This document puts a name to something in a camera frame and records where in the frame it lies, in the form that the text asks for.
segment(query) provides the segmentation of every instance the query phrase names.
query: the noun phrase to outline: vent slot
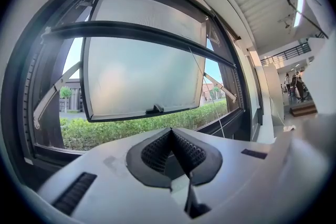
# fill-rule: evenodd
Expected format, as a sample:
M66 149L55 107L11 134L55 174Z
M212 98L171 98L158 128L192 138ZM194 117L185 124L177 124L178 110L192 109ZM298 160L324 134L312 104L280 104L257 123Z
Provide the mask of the vent slot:
M70 216L96 177L96 175L89 173L81 174L53 206Z
M254 158L259 158L259 159L265 159L267 157L267 153L264 152L258 152L258 151L251 151L248 149L244 149L242 151L243 154L254 157Z

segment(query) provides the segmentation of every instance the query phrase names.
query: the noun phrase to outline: ceiling light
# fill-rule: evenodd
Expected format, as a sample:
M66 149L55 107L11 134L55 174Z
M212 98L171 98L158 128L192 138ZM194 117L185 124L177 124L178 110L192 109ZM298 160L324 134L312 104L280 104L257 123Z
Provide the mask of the ceiling light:
M297 6L297 11L301 12L303 11L303 1L304 0L298 0L298 6Z
M303 1L304 0L298 0L297 1L297 11L301 12L303 11ZM300 24L300 20L301 20L301 14L299 14L298 12L296 12L295 15L295 21L294 21L294 26L293 27L297 27Z

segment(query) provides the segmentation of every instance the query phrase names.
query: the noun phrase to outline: frosted glass pane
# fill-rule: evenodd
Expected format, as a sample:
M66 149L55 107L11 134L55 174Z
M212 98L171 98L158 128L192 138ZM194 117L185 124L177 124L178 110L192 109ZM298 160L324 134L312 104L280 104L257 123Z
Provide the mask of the frosted glass pane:
M153 0L101 0L94 20L114 20L158 28L205 46L202 23Z
M154 104L165 112L198 107L205 60L194 56L201 71L190 52L140 40L92 37L84 79L92 119L141 116Z

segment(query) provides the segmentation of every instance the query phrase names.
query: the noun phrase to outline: open window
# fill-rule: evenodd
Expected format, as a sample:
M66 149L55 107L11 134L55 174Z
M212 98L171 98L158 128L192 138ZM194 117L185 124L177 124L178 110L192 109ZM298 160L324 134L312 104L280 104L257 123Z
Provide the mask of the open window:
M211 10L196 0L55 2L49 21L26 33L32 46L17 100L27 161L59 167L162 127L226 138L239 131L244 82ZM62 87L71 95L61 102Z

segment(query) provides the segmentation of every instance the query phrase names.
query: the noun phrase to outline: sky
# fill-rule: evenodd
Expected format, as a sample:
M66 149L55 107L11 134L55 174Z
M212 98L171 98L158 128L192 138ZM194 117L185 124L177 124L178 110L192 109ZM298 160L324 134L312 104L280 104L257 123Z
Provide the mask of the sky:
M74 64L80 61L80 53L81 53L81 47L82 47L82 41L83 38L75 38L73 40L73 43L71 45L71 48L69 50L63 73L65 73L70 67L72 67ZM210 50L214 50L211 46L211 42L209 39L206 40L206 47ZM221 72L219 71L218 63L215 61L206 59L205 60L205 72L213 77L218 82L222 83L222 76ZM79 79L79 70L77 70L70 79ZM204 78L206 83L211 83L207 78Z

